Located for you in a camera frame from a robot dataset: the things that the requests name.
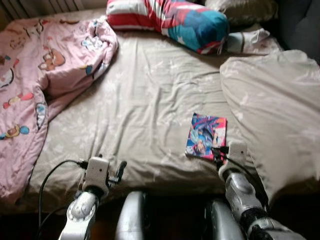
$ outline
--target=pink blanket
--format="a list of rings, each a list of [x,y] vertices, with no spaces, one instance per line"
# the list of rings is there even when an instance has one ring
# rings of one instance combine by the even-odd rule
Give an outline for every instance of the pink blanket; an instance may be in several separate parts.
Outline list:
[[[108,68],[117,47],[104,17],[23,19],[0,32],[0,202],[22,195],[48,122]]]

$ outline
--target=pillow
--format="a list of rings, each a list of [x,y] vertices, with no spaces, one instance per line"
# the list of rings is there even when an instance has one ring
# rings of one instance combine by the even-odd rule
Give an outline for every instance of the pillow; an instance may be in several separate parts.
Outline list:
[[[229,34],[225,49],[231,54],[268,55],[282,51],[275,37],[258,23]]]
[[[204,5],[224,13],[231,26],[266,22],[278,11],[274,0],[204,0]]]
[[[116,30],[155,30],[200,54],[221,49],[229,30],[224,14],[184,0],[109,0],[106,14]]]
[[[231,57],[221,67],[230,106],[270,202],[320,188],[320,68],[299,50]]]

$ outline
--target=beige bed sheet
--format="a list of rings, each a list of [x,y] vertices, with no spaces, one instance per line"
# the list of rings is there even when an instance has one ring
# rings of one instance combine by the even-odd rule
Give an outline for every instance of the beige bed sheet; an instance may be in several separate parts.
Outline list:
[[[119,50],[109,69],[49,123],[23,198],[2,212],[36,210],[40,186],[54,166],[98,154],[112,160],[111,175],[127,161],[108,200],[135,189],[163,195],[224,192],[215,166],[187,158],[185,147],[194,112],[227,118],[227,141],[241,138],[221,88],[219,67],[227,57],[199,55],[154,32],[117,35]],[[247,166],[253,168],[250,158]],[[69,203],[83,174],[72,163],[58,168],[44,188],[44,210]]]

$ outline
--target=cartoon print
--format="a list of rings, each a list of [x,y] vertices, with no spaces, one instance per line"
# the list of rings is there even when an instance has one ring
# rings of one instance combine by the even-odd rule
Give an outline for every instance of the cartoon print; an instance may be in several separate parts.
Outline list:
[[[217,147],[221,145],[221,140],[223,139],[219,139],[216,128],[217,130],[220,129],[219,125],[223,120],[213,116],[199,117],[197,114],[193,115],[186,152],[206,158],[212,155],[211,146]]]
[[[70,25],[74,25],[79,23],[79,20],[65,20],[65,19],[60,19],[59,21],[61,24],[70,24]]]
[[[26,42],[27,42],[27,40],[24,36],[19,36],[17,38],[11,39],[10,47],[13,50],[21,49],[25,46]]]
[[[27,126],[19,126],[18,124],[14,125],[13,128],[9,129],[7,132],[2,133],[0,135],[0,140],[4,140],[4,139],[11,139],[14,138],[16,136],[18,136],[19,134],[23,134],[26,135],[30,132],[29,128]]]
[[[5,102],[5,103],[3,104],[3,108],[4,108],[4,109],[7,109],[7,108],[9,108],[11,105],[13,105],[13,104],[15,104],[15,103],[17,103],[17,102],[19,102],[19,101],[27,101],[27,100],[32,99],[33,97],[34,97],[34,95],[33,95],[31,92],[27,93],[27,94],[24,95],[24,96],[20,93],[18,96],[12,97],[12,98],[9,99],[8,102]]]
[[[217,47],[223,42],[228,28],[227,23],[225,29],[222,27],[221,30],[216,30],[217,26],[212,21],[215,18],[219,19],[220,13],[185,0],[153,0],[151,3],[157,2],[161,6],[156,12],[152,11],[150,1],[146,2],[149,2],[148,8],[152,20],[160,21],[160,24],[155,26],[156,30],[163,35],[200,53],[203,51],[202,48]]]
[[[97,37],[90,37],[87,36],[85,40],[81,42],[82,46],[85,46],[89,51],[94,51],[96,52],[103,46],[103,42]]]
[[[0,76],[0,88],[10,85],[15,78],[14,71],[10,68],[6,74]]]
[[[7,55],[5,55],[5,56],[1,56],[0,55],[0,65],[5,65],[6,60],[10,61],[11,58],[9,56],[7,56]]]
[[[46,51],[49,51],[50,50],[50,48],[48,47],[48,43],[49,43],[49,41],[51,41],[53,38],[52,38],[52,36],[48,36],[47,38],[46,38],[46,40],[47,40],[47,44],[43,44],[42,46],[43,46],[43,50],[46,50]]]
[[[28,35],[29,38],[31,38],[32,35],[36,35],[37,37],[40,37],[40,34],[44,30],[44,25],[47,24],[47,20],[40,19],[37,24],[34,26],[28,27],[28,28],[23,28]]]
[[[16,58],[14,61],[13,67],[15,68],[19,62],[20,62],[20,60],[18,58]]]
[[[91,74],[92,69],[94,68],[94,66],[92,66],[92,65],[84,65],[84,66],[81,66],[79,68],[80,69],[85,69],[85,74],[88,76],[88,75]]]
[[[44,62],[42,62],[38,68],[41,70],[52,71],[55,70],[56,67],[59,67],[65,64],[66,59],[61,54],[61,52],[52,48],[46,55],[43,56]]]
[[[38,130],[41,128],[42,124],[44,123],[45,117],[46,117],[46,110],[47,106],[45,103],[37,103],[35,106],[36,111],[36,126],[38,127]]]

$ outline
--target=comic book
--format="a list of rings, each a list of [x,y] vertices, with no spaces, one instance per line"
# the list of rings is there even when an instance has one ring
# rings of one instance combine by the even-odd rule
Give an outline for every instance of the comic book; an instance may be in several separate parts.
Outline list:
[[[193,114],[185,155],[213,160],[211,147],[226,145],[227,119],[224,117]]]

